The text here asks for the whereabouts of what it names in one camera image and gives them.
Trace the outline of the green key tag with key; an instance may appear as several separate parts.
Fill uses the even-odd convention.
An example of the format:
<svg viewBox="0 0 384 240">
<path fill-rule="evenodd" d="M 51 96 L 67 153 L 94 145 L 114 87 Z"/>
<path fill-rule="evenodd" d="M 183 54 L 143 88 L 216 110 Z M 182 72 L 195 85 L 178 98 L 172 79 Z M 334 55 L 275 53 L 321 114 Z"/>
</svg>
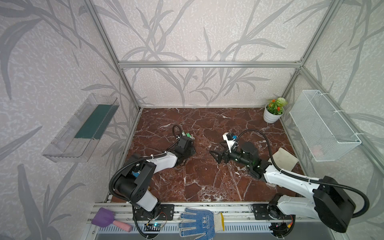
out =
<svg viewBox="0 0 384 240">
<path fill-rule="evenodd" d="M 193 135 L 191 135 L 190 133 L 186 133 L 186 136 L 187 136 L 188 138 L 191 138 L 192 140 L 195 139 L 195 138 L 193 137 Z"/>
</svg>

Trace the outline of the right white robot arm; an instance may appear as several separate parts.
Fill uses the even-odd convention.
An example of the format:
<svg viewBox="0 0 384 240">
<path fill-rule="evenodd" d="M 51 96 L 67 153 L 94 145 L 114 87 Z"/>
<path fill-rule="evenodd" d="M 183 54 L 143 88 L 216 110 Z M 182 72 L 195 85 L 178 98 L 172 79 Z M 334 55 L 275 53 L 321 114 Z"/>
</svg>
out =
<svg viewBox="0 0 384 240">
<path fill-rule="evenodd" d="M 370 200 L 362 191 L 341 185 L 329 176 L 311 178 L 280 168 L 272 155 L 270 160 L 263 160 L 253 143 L 240 144 L 242 135 L 223 134 L 220 144 L 226 150 L 211 150 L 210 154 L 219 164 L 235 161 L 245 165 L 253 178 L 299 194 L 299 197 L 277 194 L 270 201 L 273 213 L 320 220 L 328 228 L 345 233 L 351 219 L 369 210 Z"/>
</svg>

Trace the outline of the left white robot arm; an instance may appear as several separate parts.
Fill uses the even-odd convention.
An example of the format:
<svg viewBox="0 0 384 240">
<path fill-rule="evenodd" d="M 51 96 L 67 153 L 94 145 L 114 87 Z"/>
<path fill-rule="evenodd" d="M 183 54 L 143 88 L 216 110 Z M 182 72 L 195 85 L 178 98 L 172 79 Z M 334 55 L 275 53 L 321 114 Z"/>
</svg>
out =
<svg viewBox="0 0 384 240">
<path fill-rule="evenodd" d="M 193 135 L 183 131 L 179 125 L 173 125 L 172 132 L 176 141 L 163 153 L 132 155 L 109 182 L 110 194 L 143 209 L 152 218 L 160 214 L 161 206 L 161 202 L 149 190 L 153 175 L 181 165 L 196 153 Z"/>
</svg>

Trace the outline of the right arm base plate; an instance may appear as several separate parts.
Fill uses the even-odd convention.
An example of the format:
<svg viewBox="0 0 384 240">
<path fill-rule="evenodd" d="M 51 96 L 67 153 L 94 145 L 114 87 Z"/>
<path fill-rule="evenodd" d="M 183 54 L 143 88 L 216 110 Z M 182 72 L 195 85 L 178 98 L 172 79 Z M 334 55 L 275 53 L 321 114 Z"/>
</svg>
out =
<svg viewBox="0 0 384 240">
<path fill-rule="evenodd" d="M 284 215 L 276 206 L 269 204 L 252 204 L 251 211 L 254 214 L 255 220 L 291 220 L 290 215 Z"/>
</svg>

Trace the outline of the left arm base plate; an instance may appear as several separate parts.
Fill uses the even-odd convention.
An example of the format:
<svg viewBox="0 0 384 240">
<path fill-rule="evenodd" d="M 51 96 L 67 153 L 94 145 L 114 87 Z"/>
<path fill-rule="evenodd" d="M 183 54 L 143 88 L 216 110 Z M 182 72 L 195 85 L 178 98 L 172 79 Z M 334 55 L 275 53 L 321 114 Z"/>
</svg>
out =
<svg viewBox="0 0 384 240">
<path fill-rule="evenodd" d="M 157 204 L 155 208 L 148 212 L 144 208 L 135 208 L 133 210 L 136 220 L 138 221 L 171 221 L 174 218 L 175 205 L 173 204 Z"/>
</svg>

